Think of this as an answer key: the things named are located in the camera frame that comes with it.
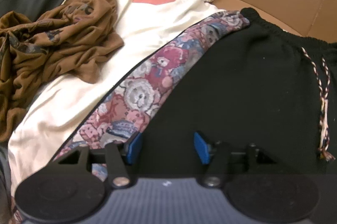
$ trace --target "brown garment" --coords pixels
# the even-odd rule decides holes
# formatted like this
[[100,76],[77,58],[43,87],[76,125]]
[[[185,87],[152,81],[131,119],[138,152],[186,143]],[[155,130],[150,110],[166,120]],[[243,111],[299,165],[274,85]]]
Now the brown garment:
[[39,86],[64,73],[94,83],[100,62],[123,45],[113,25],[116,0],[66,0],[36,22],[0,18],[0,141],[26,114]]

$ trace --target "blue gripper pad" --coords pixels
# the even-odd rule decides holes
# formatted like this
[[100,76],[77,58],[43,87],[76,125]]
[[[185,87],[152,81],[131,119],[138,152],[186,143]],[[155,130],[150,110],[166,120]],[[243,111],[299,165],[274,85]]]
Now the blue gripper pad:
[[197,132],[194,133],[194,148],[198,153],[201,163],[203,165],[209,164],[211,161],[211,155],[208,151],[208,145]]
[[139,152],[142,148],[143,145],[143,134],[138,133],[136,137],[129,143],[128,149],[127,149],[127,154],[125,156],[126,162],[129,165],[132,165],[135,163]]

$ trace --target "teddy bear print fabric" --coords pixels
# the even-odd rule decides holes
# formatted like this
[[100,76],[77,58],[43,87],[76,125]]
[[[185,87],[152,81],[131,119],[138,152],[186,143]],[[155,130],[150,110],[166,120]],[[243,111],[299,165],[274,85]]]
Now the teddy bear print fabric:
[[[174,87],[220,38],[249,25],[238,11],[221,11],[189,27],[113,87],[64,143],[54,159],[71,149],[88,145],[103,148],[125,142],[143,132]],[[93,174],[105,180],[104,165],[94,164]]]

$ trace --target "crumpled brown fabric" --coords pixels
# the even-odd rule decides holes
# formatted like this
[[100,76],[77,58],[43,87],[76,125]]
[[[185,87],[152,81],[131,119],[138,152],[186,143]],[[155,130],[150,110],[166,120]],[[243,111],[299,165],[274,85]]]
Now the crumpled brown fabric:
[[42,83],[70,73],[85,82],[123,45],[113,25],[116,0],[66,0],[36,22],[7,13],[0,18],[0,141],[22,121]]

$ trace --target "cream colored fabric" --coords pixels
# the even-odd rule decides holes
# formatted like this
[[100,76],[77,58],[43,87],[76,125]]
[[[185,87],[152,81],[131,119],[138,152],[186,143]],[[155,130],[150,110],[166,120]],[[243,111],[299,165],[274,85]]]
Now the cream colored fabric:
[[204,0],[152,5],[117,0],[117,33],[124,47],[102,67],[100,80],[71,75],[49,83],[9,140],[12,195],[18,184],[42,168],[97,102],[128,71],[183,30],[219,11]]

